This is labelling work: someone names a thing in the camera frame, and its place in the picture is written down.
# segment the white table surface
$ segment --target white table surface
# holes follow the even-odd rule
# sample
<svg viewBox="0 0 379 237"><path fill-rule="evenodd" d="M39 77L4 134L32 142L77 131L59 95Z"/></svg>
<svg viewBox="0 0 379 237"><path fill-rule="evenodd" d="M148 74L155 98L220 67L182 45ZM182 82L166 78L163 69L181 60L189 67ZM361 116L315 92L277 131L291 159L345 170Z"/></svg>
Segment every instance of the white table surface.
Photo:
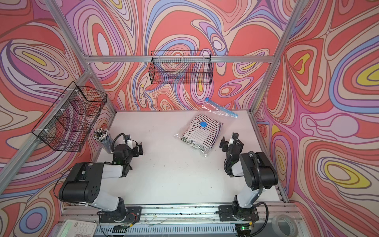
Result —
<svg viewBox="0 0 379 237"><path fill-rule="evenodd" d="M143 143L144 154L134 157L124 178L103 179L101 189L124 199L125 204L184 204L232 202L244 185L243 177L229 177L224 171L226 153L219 148L223 136L232 132L244 143L243 153L260 152L247 111L236 111L238 118L224 123L220 137L208 158L174 135L182 132L199 111L118 112L110 128ZM112 161L102 149L97 162ZM258 201L279 201L273 186Z"/></svg>

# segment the striped shirt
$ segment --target striped shirt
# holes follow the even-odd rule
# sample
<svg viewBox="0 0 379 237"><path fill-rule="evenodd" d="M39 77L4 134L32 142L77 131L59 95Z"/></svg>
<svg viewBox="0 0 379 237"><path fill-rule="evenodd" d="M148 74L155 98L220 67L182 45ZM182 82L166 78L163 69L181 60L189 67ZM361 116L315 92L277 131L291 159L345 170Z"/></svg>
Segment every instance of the striped shirt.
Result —
<svg viewBox="0 0 379 237"><path fill-rule="evenodd" d="M189 128L183 133L182 140L202 151L209 151L215 144L221 131L221 127L221 122L205 115L198 114L191 121Z"/></svg>

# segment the vacuum storage bag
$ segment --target vacuum storage bag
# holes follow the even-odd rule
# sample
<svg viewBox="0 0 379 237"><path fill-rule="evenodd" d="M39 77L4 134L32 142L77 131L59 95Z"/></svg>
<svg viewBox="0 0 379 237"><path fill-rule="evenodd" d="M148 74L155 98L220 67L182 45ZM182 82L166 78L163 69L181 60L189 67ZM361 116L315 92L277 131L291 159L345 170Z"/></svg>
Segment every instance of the vacuum storage bag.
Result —
<svg viewBox="0 0 379 237"><path fill-rule="evenodd" d="M186 144L199 149L207 157L207 152L212 149L217 141L222 125L223 123L206 115L198 114L192 119L180 139Z"/></svg>
<svg viewBox="0 0 379 237"><path fill-rule="evenodd" d="M217 142L222 128L228 127L238 114L206 98L202 111L197 114L182 132L175 134L189 146L198 149L204 157Z"/></svg>

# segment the wire basket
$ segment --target wire basket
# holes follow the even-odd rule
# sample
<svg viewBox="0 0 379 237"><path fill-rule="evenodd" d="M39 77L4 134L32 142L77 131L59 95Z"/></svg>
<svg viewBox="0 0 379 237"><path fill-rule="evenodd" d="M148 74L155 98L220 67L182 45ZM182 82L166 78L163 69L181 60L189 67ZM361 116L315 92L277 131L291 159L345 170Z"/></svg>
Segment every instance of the wire basket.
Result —
<svg viewBox="0 0 379 237"><path fill-rule="evenodd" d="M67 101L37 135L55 151L80 152L107 101L107 94L76 86Z"/></svg>
<svg viewBox="0 0 379 237"><path fill-rule="evenodd" d="M210 51L158 50L151 51L151 57L152 84L212 84Z"/></svg>

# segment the psychedelic patterned wall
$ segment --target psychedelic patterned wall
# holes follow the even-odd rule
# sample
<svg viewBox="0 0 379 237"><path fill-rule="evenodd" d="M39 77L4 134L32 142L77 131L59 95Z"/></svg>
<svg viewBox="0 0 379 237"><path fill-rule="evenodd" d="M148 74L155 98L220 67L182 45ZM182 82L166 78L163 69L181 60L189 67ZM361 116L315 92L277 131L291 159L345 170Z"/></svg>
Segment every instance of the psychedelic patterned wall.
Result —
<svg viewBox="0 0 379 237"><path fill-rule="evenodd" d="M292 1L70 1L61 5L88 55L150 55L151 50L211 50L213 55L273 55ZM92 65L117 110L198 109L206 97L249 109L262 63L216 63L213 84L150 85L147 63Z"/></svg>
<svg viewBox="0 0 379 237"><path fill-rule="evenodd" d="M254 116L313 236L379 233L379 2L312 0Z"/></svg>
<svg viewBox="0 0 379 237"><path fill-rule="evenodd" d="M212 85L151 84L148 63L93 63L116 110L196 110L209 97L229 109L249 109L268 63L226 63Z"/></svg>
<svg viewBox="0 0 379 237"><path fill-rule="evenodd" d="M13 157L56 98L83 69L42 1L0 2L0 167ZM96 127L109 124L105 107ZM81 153L40 144L0 195L0 237L47 236L62 203L57 179L76 162L90 161L98 145Z"/></svg>

